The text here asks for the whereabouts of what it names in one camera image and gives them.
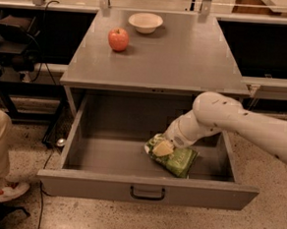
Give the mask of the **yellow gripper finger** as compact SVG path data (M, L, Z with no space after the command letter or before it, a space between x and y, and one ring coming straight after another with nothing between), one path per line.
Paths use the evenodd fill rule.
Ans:
M152 150L152 153L157 157L171 154L174 151L174 145L170 141L164 140L160 143L157 143Z

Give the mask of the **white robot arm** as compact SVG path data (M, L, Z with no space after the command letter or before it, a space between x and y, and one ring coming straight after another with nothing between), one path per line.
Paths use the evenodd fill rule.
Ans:
M245 110L239 101L212 91L195 98L193 108L170 124L152 152L171 154L176 147L188 148L223 130L239 134L287 164L287 121Z

